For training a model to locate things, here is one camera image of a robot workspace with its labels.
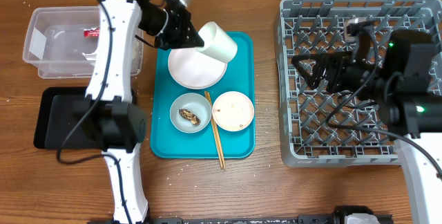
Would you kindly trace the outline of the white cup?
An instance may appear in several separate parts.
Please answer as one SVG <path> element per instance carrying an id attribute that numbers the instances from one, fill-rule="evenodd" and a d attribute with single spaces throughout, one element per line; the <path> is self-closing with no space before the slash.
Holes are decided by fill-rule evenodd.
<path id="1" fill-rule="evenodd" d="M 238 45 L 216 22 L 210 21 L 198 31 L 204 41 L 203 47 L 197 47 L 199 53 L 207 55 L 225 64 L 237 54 Z"/>

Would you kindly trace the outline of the grey-green small bowl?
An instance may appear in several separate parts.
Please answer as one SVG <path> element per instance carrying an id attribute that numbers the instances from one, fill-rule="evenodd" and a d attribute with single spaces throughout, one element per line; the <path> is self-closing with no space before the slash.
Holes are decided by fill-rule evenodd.
<path id="1" fill-rule="evenodd" d="M 197 133 L 211 121 L 211 105 L 197 93 L 185 93 L 172 103 L 170 119 L 173 126 L 183 133 Z"/>

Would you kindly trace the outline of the brown food scrap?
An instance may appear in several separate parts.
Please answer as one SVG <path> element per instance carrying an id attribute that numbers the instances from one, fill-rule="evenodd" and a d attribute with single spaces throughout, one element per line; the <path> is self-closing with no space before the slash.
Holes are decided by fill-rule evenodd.
<path id="1" fill-rule="evenodd" d="M 199 117 L 188 109 L 179 109 L 179 114 L 183 119 L 189 121 L 193 126 L 200 125 Z"/>

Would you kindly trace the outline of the red snack wrapper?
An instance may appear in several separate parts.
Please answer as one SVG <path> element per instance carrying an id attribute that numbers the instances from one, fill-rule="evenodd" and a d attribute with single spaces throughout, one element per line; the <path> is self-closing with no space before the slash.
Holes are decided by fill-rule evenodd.
<path id="1" fill-rule="evenodd" d="M 84 29 L 84 37 L 99 37 L 99 27 Z"/>

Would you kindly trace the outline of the white napkin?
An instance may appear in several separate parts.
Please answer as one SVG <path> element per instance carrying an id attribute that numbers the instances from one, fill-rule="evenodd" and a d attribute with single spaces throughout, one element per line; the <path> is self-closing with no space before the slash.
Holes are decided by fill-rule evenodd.
<path id="1" fill-rule="evenodd" d="M 92 53 L 82 53 L 82 55 L 88 61 L 95 61 L 97 59 L 97 51 L 96 50 Z"/>

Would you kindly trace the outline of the pink bowl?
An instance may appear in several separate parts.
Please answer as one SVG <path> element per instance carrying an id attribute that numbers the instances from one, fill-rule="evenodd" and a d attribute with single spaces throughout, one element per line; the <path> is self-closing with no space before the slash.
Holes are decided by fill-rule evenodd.
<path id="1" fill-rule="evenodd" d="M 252 101 L 243 93 L 223 93 L 213 103 L 212 117 L 225 131 L 236 132 L 246 129 L 255 115 Z"/>

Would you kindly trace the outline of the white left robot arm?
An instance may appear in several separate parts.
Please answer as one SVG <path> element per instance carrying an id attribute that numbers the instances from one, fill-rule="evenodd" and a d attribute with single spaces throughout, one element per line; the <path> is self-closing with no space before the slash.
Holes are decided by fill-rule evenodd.
<path id="1" fill-rule="evenodd" d="M 149 206 L 142 187 L 140 150 L 146 136 L 146 113 L 133 103 L 131 66 L 136 31 L 154 37 L 152 48 L 168 50 L 202 47 L 204 41 L 191 22 L 191 0 L 97 0 L 99 37 L 93 75 L 82 100 L 73 105 L 80 119 L 71 134 L 83 129 L 100 152 L 61 164 L 103 158 L 110 175 L 114 213 L 111 223 L 148 223 Z"/>

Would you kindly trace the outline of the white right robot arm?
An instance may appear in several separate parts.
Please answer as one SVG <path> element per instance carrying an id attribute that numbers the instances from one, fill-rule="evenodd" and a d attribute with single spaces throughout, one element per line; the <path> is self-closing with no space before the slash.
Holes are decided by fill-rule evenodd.
<path id="1" fill-rule="evenodd" d="M 327 91 L 349 91 L 372 100 L 386 129 L 375 132 L 394 141 L 403 168 L 414 223 L 441 222 L 441 96 L 428 91 L 432 60 L 438 54 L 433 37 L 418 30 L 391 33 L 383 64 L 378 57 L 372 21 L 348 21 L 345 35 L 352 51 L 296 55 L 291 63 L 308 87 L 327 81 Z"/>

